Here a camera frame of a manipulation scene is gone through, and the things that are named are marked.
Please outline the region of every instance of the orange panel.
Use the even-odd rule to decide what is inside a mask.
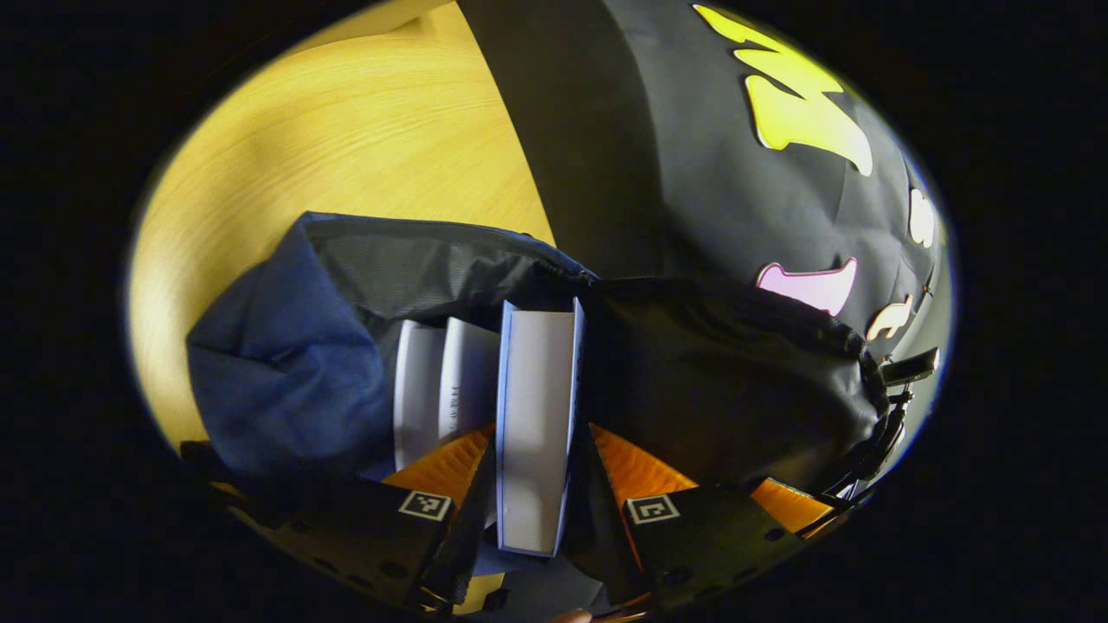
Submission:
[[[781,484],[772,478],[763,480],[750,497],[790,532],[811,525],[834,510],[808,493]]]
[[[688,477],[618,435],[594,423],[596,448],[608,471],[612,491],[622,509],[628,498],[646,498],[697,487]]]
[[[481,457],[489,447],[492,431],[493,427],[490,425],[445,443],[434,452],[386,478],[383,482],[393,487],[449,496],[455,507],[461,507],[473,474],[478,471]]]

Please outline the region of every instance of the black fabric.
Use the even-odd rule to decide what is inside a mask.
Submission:
[[[465,601],[465,591],[478,560],[485,512],[496,484],[496,453],[485,448],[465,500],[423,573],[422,584],[451,603]]]
[[[770,292],[602,282],[585,313],[578,412],[701,484],[804,488],[888,410],[861,337]]]
[[[607,469],[591,427],[573,432],[570,493],[562,553],[591,578],[603,580],[606,599],[628,602],[649,590],[627,540]]]
[[[572,560],[611,582],[614,599],[642,594],[618,510],[604,503],[613,500],[603,463],[595,446],[581,442],[587,422],[701,486],[769,476],[803,489],[870,437],[888,410],[865,341],[791,298],[721,278],[605,280],[544,243],[489,227],[317,213],[301,216],[274,256],[204,314],[189,334],[193,385],[213,447],[233,474],[245,477],[250,487],[244,491],[283,512],[322,513],[334,535],[346,538],[360,515],[397,514],[394,488],[386,488],[391,497],[375,499],[386,486],[371,481],[392,460],[401,321],[441,326],[454,316],[495,330],[505,300],[563,310],[573,297],[584,305],[588,330],[570,458],[566,551],[537,565],[521,554],[486,555],[486,452],[447,541],[420,541],[427,553],[406,563],[414,573],[438,552],[427,588],[445,600],[460,598],[475,561],[496,564],[501,558],[516,562],[496,571],[531,568],[526,573]],[[317,354],[331,347],[351,356]],[[275,377],[287,370],[294,374]],[[277,385],[258,398],[249,389],[259,382]],[[367,397],[373,400],[363,407]],[[351,431],[360,427],[383,432]],[[341,452],[332,457],[336,448]],[[370,537],[366,542],[376,543],[387,530]],[[399,599],[404,586],[390,585],[391,599]],[[594,598],[595,591],[579,605]]]
[[[562,310],[592,278],[560,251],[490,227],[314,214],[305,233],[381,354],[390,412],[400,320],[453,316],[500,331],[504,300]]]
[[[770,263],[807,273],[855,257],[842,321],[864,333],[905,295],[919,309],[940,244],[909,237],[910,154],[845,81],[828,96],[865,133],[870,176],[815,147],[762,146],[742,85],[759,72],[687,2],[460,6],[558,246],[598,275],[752,284]],[[931,194],[916,176],[912,187]],[[880,359],[904,335],[871,351]]]
[[[463,1],[558,248],[605,277],[665,268],[647,93],[597,0]]]

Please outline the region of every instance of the yellow letter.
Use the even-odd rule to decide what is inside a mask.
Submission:
[[[758,129],[758,140],[771,150],[801,143],[837,153],[854,163],[862,175],[873,170],[870,142],[862,129],[823,93],[842,93],[842,86],[815,63],[782,43],[738,22],[694,4],[716,32],[738,43],[747,41],[769,50],[736,50],[743,63],[781,81],[801,96],[781,91],[760,75],[747,78],[747,93]]]
[[[903,327],[907,324],[909,317],[912,316],[912,295],[904,297],[904,303],[893,303],[886,305],[884,309],[878,312],[878,315],[870,323],[870,329],[865,331],[865,339],[873,341],[878,339],[881,331],[885,331],[885,338],[891,338],[896,329]]]

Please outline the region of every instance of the book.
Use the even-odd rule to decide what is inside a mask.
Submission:
[[[562,540],[584,312],[504,304],[496,396],[501,550],[554,556]]]
[[[447,330],[414,320],[400,326],[392,400],[397,471],[439,447],[439,388]]]
[[[439,443],[496,419],[500,335],[458,318],[447,320],[439,385]]]

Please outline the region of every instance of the wooden surface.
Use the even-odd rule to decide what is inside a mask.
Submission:
[[[384,34],[356,16],[227,96],[170,160],[136,241],[135,368],[165,437],[207,439],[185,336],[305,211],[475,223],[554,243],[455,3]]]

